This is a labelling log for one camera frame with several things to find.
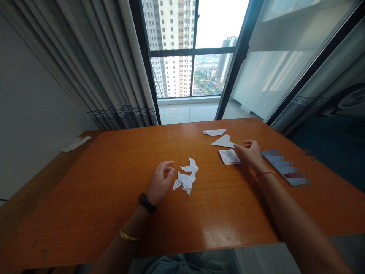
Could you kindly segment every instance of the sliding glass door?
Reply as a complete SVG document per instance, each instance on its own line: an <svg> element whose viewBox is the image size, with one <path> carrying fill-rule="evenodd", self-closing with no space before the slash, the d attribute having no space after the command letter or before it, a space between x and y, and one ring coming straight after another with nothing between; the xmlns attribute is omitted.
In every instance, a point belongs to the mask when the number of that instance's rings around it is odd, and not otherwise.
<svg viewBox="0 0 365 274"><path fill-rule="evenodd" d="M216 118L267 121L359 2L264 1L247 58Z"/></svg>

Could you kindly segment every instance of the black wristband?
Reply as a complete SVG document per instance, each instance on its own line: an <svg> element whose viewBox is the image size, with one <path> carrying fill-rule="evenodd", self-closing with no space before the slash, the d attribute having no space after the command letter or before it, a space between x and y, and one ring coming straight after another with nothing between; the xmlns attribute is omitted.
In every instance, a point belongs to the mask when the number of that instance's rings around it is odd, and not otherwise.
<svg viewBox="0 0 365 274"><path fill-rule="evenodd" d="M148 200L147 200L147 196L146 194L142 193L140 195L140 197L138 198L138 201L140 202L141 206L143 206L147 211L148 213L155 213L156 212L156 209L157 207L152 205Z"/></svg>

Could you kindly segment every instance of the wooden table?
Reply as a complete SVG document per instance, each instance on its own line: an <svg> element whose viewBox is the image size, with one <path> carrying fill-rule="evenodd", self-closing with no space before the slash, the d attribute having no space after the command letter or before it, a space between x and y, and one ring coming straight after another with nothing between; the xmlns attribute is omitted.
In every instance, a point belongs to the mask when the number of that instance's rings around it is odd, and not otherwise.
<svg viewBox="0 0 365 274"><path fill-rule="evenodd" d="M94 262L146 191L162 161L174 168L196 160L191 196L170 191L148 223L138 256L159 256L279 242L269 208L250 172L224 165L202 130L226 128L231 141L257 140L280 149L311 179L290 195L328 236L365 232L365 195L313 161L291 141L255 118L145 127L101 134L5 247L0 268L22 269Z"/></svg>

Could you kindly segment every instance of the sky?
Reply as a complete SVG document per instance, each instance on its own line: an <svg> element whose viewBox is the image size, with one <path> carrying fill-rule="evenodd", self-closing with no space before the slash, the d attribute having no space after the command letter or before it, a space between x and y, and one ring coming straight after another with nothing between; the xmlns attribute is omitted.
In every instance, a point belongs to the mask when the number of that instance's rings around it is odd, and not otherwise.
<svg viewBox="0 0 365 274"><path fill-rule="evenodd" d="M227 37L238 36L248 2L249 0L199 0L196 48L220 48Z"/></svg>

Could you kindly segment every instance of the folded paper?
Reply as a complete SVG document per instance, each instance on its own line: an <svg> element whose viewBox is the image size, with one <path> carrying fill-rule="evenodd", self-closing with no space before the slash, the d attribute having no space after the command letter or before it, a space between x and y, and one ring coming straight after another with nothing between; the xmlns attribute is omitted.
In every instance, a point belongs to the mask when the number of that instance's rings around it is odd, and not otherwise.
<svg viewBox="0 0 365 274"><path fill-rule="evenodd" d="M234 148L233 143L230 141L230 138L231 137L228 134L225 134L221 138L213 142L212 145Z"/></svg>
<svg viewBox="0 0 365 274"><path fill-rule="evenodd" d="M65 146L63 149L61 149L61 151L63 152L70 152L71 150L74 150L75 148L81 146L83 143L85 143L86 141L90 140L91 136L86 136L85 138L76 138L74 140L72 140L70 143L67 144L67 146Z"/></svg>
<svg viewBox="0 0 365 274"><path fill-rule="evenodd" d="M199 167L194 159L189 158L190 165L186 167L181 167L181 169L185 172L191 172L190 175L182 174L178 171L178 179L175 180L174 186L172 190L177 189L178 187L182 186L183 190L186 190L187 194L190 196L191 189L193 188L193 183L196 180L195 173L198 172Z"/></svg>
<svg viewBox="0 0 365 274"><path fill-rule="evenodd" d="M234 150L219 150L219 155L221 156L223 163L226 165L241 163Z"/></svg>
<svg viewBox="0 0 365 274"><path fill-rule="evenodd" d="M203 131L204 134L208 134L209 136L219 136L225 133L226 129L212 129Z"/></svg>

